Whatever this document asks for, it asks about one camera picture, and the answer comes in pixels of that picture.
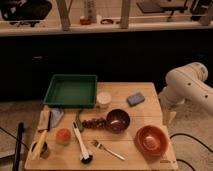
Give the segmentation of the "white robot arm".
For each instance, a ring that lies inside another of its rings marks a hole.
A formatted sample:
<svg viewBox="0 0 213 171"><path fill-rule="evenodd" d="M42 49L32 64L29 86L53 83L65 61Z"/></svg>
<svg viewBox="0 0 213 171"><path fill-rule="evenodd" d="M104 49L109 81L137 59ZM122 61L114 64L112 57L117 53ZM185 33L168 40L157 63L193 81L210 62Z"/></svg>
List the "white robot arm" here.
<svg viewBox="0 0 213 171"><path fill-rule="evenodd" d="M173 107L190 100L213 115L213 88L205 84L206 66L193 62L170 70L165 77L166 86L159 93L163 124L168 125L176 116Z"/></svg>

